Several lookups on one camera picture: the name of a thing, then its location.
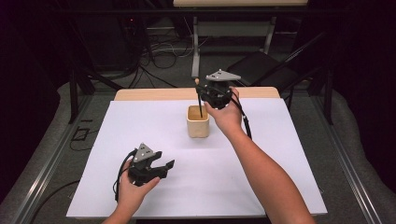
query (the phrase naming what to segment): wooden table edge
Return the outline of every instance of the wooden table edge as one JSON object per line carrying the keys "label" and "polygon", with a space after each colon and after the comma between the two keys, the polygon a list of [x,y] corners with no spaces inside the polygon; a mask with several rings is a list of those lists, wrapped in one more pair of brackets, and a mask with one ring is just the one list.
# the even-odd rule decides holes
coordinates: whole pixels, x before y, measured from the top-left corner
{"label": "wooden table edge", "polygon": [[[240,98],[280,98],[274,87],[239,87]],[[116,93],[115,101],[195,100],[195,88],[123,89]]]}

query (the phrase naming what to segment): wrist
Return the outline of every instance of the wrist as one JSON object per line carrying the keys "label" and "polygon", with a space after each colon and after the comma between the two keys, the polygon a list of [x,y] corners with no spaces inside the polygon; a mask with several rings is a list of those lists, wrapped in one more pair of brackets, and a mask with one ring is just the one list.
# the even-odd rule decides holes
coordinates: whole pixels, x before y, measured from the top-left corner
{"label": "wrist", "polygon": [[233,138],[240,135],[246,135],[241,126],[237,126],[234,128],[227,128],[223,131],[223,133],[229,140],[232,140]]}
{"label": "wrist", "polygon": [[134,211],[127,209],[125,207],[117,205],[113,214],[111,214],[111,219],[114,220],[114,223],[128,223],[131,220]]}

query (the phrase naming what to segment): chair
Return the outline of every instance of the chair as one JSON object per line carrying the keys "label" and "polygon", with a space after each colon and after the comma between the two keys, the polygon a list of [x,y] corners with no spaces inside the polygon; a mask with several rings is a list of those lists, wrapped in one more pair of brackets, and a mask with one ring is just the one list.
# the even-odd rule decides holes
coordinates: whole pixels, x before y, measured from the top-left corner
{"label": "chair", "polygon": [[312,48],[325,33],[320,33],[306,44],[299,47],[281,62],[263,52],[254,52],[237,63],[228,67],[227,72],[238,75],[241,79],[233,81],[236,86],[252,87],[265,86],[275,87],[279,94],[285,90],[290,90],[290,94],[285,97],[288,100],[288,110],[291,107],[291,99],[294,93],[294,86],[301,81],[312,77],[319,72],[321,66],[316,66],[306,74],[298,74],[287,66],[298,58],[304,51]]}

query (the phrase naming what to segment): forearm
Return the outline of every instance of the forearm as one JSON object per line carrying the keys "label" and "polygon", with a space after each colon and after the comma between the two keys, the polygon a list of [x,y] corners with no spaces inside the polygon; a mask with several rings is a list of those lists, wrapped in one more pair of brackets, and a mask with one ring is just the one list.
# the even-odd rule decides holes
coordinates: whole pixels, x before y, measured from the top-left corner
{"label": "forearm", "polygon": [[313,223],[304,200],[288,174],[245,133],[226,133],[254,193],[272,223]]}
{"label": "forearm", "polygon": [[116,210],[103,222],[104,224],[128,223],[134,212],[127,211],[124,208],[117,207]]}

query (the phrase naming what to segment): finger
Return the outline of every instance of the finger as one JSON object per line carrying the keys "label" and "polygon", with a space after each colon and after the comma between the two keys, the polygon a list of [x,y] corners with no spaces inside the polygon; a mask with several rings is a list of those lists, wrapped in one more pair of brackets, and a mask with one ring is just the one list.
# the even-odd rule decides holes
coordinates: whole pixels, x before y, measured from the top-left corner
{"label": "finger", "polygon": [[206,112],[209,113],[210,115],[212,114],[212,111],[215,110],[208,102],[204,102],[204,106],[205,106]]}
{"label": "finger", "polygon": [[160,183],[160,178],[157,176],[153,179],[151,179],[148,183],[146,183],[145,185],[141,186],[140,188],[144,189],[146,193],[148,193],[149,191],[151,191],[152,189],[154,189],[155,186],[157,186],[157,184]]}
{"label": "finger", "polygon": [[131,166],[131,161],[132,161],[132,160],[128,160],[127,162],[125,162],[124,166],[122,167],[122,170],[125,170],[125,169],[127,169],[128,167],[130,167],[130,166]]}
{"label": "finger", "polygon": [[239,98],[239,91],[238,91],[235,87],[233,87],[233,86],[231,86],[230,89],[231,89],[231,91],[233,92],[233,98],[234,98],[235,100],[237,100],[237,99]]}

